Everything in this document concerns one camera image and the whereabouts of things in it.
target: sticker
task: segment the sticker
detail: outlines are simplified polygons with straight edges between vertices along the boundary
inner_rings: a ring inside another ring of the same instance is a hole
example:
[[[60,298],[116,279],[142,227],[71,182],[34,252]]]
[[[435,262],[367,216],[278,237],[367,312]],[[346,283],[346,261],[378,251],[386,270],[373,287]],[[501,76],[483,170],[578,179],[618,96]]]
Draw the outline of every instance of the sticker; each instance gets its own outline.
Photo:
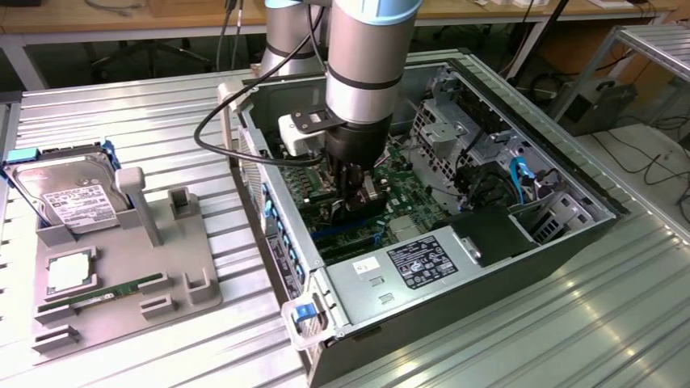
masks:
[[[87,226],[115,218],[115,210],[100,184],[74,188],[43,195],[58,214],[60,221],[70,227]]]
[[[434,236],[389,251],[389,257],[410,289],[418,289],[458,272]]]
[[[355,267],[357,275],[362,275],[365,272],[369,272],[381,266],[377,258],[371,256],[365,260],[359,260],[357,263],[353,263],[353,267]]]
[[[293,273],[295,266],[290,263],[290,257],[286,255],[283,244],[281,243],[281,238],[278,235],[275,234],[269,236],[267,241],[269,247],[271,249],[273,259],[277,263],[278,272],[281,274],[281,279],[283,280],[285,288],[287,290],[290,299],[295,299],[302,294],[302,284]]]

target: metal frame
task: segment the metal frame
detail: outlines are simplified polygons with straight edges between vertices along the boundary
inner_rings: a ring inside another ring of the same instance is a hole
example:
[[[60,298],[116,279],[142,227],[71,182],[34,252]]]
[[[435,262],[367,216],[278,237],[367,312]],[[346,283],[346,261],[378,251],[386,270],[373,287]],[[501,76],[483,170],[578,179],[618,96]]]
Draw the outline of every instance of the metal frame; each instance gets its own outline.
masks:
[[[666,19],[669,11],[660,12],[653,23],[660,23]],[[629,19],[630,12],[620,14],[592,14],[592,15],[564,15],[560,21],[568,20],[598,20],[598,19]],[[544,32],[544,27],[549,20],[549,15],[532,16],[526,19],[528,23],[536,23],[525,46],[518,53],[518,58],[510,69],[509,77],[513,77],[524,65],[528,53]],[[425,26],[451,26],[465,24],[499,24],[520,23],[522,16],[503,18],[471,18],[471,19],[418,19],[415,25]],[[266,33],[267,26],[249,25],[243,26],[242,34]],[[143,39],[173,39],[199,36],[218,36],[221,34],[221,26],[215,27],[186,27],[186,28],[162,28],[162,29],[138,29],[119,31],[88,31],[88,32],[58,32],[58,33],[19,33],[0,34],[0,48],[3,49],[10,63],[20,77],[24,88],[28,91],[47,89],[47,83],[43,79],[42,72],[38,69],[31,56],[26,51],[26,46],[32,44],[58,44],[58,43],[82,43],[82,42],[103,42],[114,40],[143,40]]]
[[[594,75],[597,67],[614,44],[622,43],[641,53],[650,61],[664,66],[678,78],[690,82],[690,28],[677,23],[661,26],[614,27],[602,42],[594,57],[586,65],[568,94],[549,110],[550,117],[558,121],[576,100],[582,86]]]

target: power supply label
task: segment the power supply label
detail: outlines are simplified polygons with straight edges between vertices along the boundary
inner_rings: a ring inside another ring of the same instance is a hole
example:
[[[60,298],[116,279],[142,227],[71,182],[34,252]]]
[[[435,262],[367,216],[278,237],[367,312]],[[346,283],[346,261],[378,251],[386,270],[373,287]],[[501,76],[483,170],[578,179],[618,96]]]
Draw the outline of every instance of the power supply label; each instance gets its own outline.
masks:
[[[418,289],[458,272],[434,236],[389,251],[389,257],[410,289]]]
[[[100,184],[43,195],[60,221],[70,227],[115,218],[115,210]]]

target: table leg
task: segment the table leg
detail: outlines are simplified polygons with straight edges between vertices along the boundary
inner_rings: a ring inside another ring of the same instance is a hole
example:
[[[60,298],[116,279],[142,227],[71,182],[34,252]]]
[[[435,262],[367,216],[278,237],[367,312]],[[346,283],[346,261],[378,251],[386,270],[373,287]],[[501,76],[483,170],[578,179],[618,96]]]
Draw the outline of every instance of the table leg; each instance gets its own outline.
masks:
[[[15,73],[20,76],[24,88],[28,91],[39,91],[47,89],[47,83],[43,79],[42,73],[34,64],[27,51],[22,36],[0,35],[0,47],[4,55],[10,59],[10,64],[15,69]]]
[[[516,53],[516,62],[514,65],[510,67],[510,71],[508,72],[506,79],[510,79],[516,76],[518,73],[520,68],[522,67],[525,63],[525,59],[528,59],[528,54],[532,51],[532,48],[534,47],[537,40],[540,39],[540,35],[544,32],[544,28],[548,26],[548,22],[537,22],[534,27],[532,28],[530,35],[528,36],[528,40],[525,41],[525,44],[522,46],[522,49]]]

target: corrugated metal surface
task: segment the corrugated metal surface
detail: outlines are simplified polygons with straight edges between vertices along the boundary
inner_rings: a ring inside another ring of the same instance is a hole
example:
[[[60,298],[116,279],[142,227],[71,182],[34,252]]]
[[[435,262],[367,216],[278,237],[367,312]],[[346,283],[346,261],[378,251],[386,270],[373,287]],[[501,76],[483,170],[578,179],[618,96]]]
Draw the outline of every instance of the corrugated metal surface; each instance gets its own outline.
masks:
[[[632,215],[545,281],[333,386],[690,386],[688,233],[624,192],[506,82],[462,62]]]
[[[544,282],[341,378],[334,386],[690,386],[690,255],[685,232],[648,212],[564,132],[471,57],[479,78],[526,114],[632,215]],[[0,247],[3,386],[303,386],[305,370],[250,240],[230,171],[198,150],[194,124],[215,104],[214,76],[30,94],[19,145],[110,135],[147,196],[187,184],[202,196],[226,301],[209,314],[31,367],[31,210],[11,200]],[[207,139],[221,144],[218,122]]]
[[[36,216],[11,192],[0,247],[0,386],[305,386],[227,162],[194,144],[194,126],[217,104],[221,83],[205,75],[26,95],[18,147],[107,136],[122,165],[144,170],[148,200],[175,186],[198,194],[225,302],[197,318],[31,366]],[[205,139],[222,144],[218,120]]]

